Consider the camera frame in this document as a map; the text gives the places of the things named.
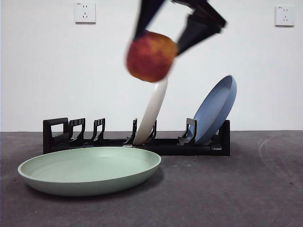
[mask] power outlet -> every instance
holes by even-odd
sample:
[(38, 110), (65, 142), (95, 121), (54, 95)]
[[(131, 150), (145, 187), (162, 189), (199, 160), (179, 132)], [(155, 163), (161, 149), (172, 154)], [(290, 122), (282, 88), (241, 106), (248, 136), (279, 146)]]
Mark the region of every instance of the power outlet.
[(96, 4), (94, 2), (75, 3), (75, 22), (76, 23), (95, 23)]
[(294, 6), (276, 6), (275, 12), (276, 26), (294, 26)]

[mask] dish rack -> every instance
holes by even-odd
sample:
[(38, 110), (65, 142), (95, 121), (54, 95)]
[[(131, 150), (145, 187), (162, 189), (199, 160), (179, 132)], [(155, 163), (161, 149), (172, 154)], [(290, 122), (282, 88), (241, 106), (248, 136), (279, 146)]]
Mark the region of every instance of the dish rack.
[[(63, 132), (53, 136), (52, 126), (63, 124)], [(73, 136), (73, 128), (82, 126), (81, 132), (76, 138)], [(189, 127), (192, 127), (193, 135), (188, 139)], [(60, 150), (91, 147), (133, 147), (152, 151), (158, 155), (183, 155), (183, 156), (230, 156), (230, 121), (225, 120), (219, 131), (203, 145), (195, 144), (197, 121), (191, 118), (186, 120), (186, 130), (181, 137), (156, 138), (157, 121), (145, 144), (133, 145), (137, 132), (137, 118), (133, 120), (132, 134), (126, 139), (105, 139), (105, 118), (94, 121), (93, 135), (89, 139), (84, 138), (85, 118), (68, 120), (57, 118), (43, 121), (43, 153), (51, 153)]]

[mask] light green plate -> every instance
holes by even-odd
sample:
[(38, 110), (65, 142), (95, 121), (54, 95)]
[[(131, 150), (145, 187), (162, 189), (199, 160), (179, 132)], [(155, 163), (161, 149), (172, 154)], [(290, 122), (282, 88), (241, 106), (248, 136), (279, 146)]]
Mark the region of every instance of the light green plate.
[(124, 190), (147, 180), (161, 157), (137, 148), (100, 147), (58, 151), (18, 167), (26, 183), (41, 192), (91, 196)]

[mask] red apple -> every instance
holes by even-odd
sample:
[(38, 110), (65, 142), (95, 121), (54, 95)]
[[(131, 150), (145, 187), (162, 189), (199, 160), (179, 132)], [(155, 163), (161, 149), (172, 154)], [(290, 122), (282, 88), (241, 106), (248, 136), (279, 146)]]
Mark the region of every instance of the red apple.
[(126, 65), (132, 76), (156, 82), (167, 75), (176, 55), (177, 45), (169, 37), (147, 31), (132, 42)]

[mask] gray table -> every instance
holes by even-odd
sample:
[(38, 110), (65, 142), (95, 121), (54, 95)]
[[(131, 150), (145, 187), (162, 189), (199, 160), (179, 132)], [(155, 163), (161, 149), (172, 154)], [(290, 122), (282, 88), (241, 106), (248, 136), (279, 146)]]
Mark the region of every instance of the gray table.
[(68, 198), (17, 174), (42, 133), (1, 133), (2, 227), (302, 227), (303, 131), (233, 131), (230, 157), (162, 157), (156, 174), (113, 194)]

